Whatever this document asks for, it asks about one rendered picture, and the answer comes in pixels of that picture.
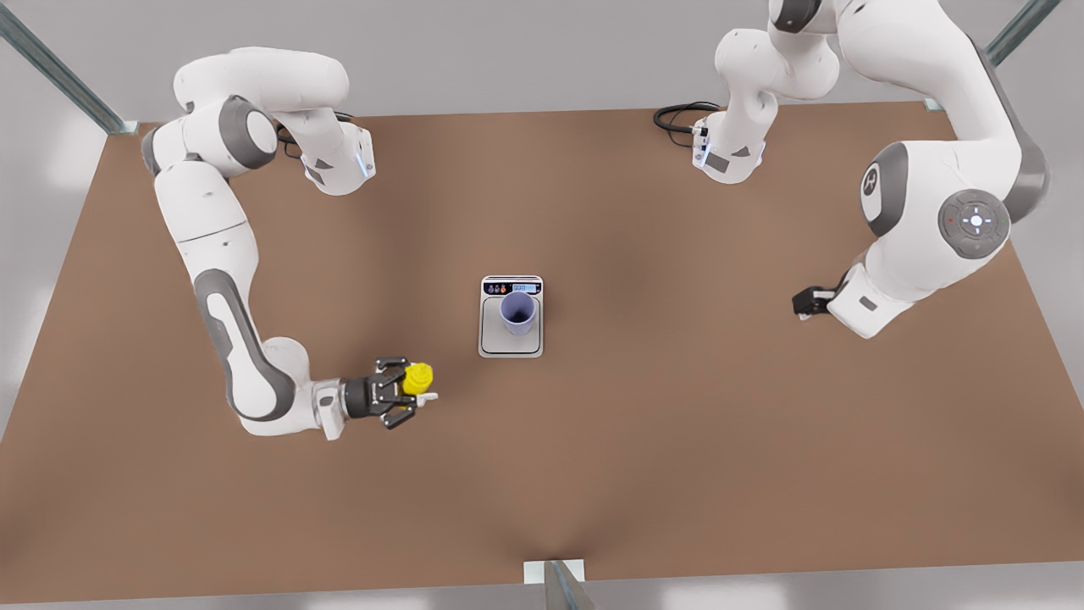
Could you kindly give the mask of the yellow sauce bottle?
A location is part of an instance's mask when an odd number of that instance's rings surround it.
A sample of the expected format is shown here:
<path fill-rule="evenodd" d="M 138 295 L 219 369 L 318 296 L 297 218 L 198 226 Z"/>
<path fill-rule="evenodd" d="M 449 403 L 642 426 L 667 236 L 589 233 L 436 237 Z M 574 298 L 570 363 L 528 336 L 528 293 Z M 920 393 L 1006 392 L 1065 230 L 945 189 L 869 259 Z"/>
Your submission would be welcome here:
<path fill-rule="evenodd" d="M 430 390 L 433 382 L 434 371 L 430 364 L 411 363 L 403 369 L 401 394 L 413 397 L 418 402 L 418 406 L 423 406 L 426 402 L 431 402 L 434 399 L 439 398 L 436 391 Z"/>

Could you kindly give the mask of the lavender cup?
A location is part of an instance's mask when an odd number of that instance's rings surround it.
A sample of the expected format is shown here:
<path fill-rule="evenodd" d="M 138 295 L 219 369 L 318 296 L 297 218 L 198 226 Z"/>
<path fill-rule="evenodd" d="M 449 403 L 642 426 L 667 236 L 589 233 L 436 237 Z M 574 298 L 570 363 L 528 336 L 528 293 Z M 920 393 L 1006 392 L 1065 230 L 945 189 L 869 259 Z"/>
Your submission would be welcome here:
<path fill-rule="evenodd" d="M 512 335 L 525 336 L 537 317 L 537 301 L 529 293 L 514 291 L 501 298 L 499 313 Z"/>

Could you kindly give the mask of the grey kitchen scale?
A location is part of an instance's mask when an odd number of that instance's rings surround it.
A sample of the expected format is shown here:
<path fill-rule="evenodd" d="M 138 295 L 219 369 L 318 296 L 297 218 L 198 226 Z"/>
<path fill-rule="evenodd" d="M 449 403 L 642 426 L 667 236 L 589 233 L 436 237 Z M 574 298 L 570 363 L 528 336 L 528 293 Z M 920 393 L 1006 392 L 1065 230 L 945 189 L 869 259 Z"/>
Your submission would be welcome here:
<path fill-rule="evenodd" d="M 535 358 L 545 347 L 545 283 L 538 275 L 486 275 L 480 282 L 478 354 Z"/>

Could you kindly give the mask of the silver frame post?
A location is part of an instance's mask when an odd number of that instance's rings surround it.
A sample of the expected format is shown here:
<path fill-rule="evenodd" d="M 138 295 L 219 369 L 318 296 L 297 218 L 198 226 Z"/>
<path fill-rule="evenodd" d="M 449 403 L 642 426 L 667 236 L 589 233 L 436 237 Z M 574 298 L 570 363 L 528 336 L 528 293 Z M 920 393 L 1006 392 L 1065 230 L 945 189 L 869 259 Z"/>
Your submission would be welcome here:
<path fill-rule="evenodd" d="M 999 65 L 1062 0 L 940 0 L 940 3 L 962 31 L 986 46 L 988 59 Z"/>
<path fill-rule="evenodd" d="M 585 580 L 582 559 L 522 563 L 522 583 L 544 587 L 545 610 L 599 610 L 584 588 Z"/>
<path fill-rule="evenodd" d="M 124 120 L 54 51 L 0 0 L 0 38 L 38 69 L 50 85 L 109 135 L 134 135 L 138 121 Z"/>

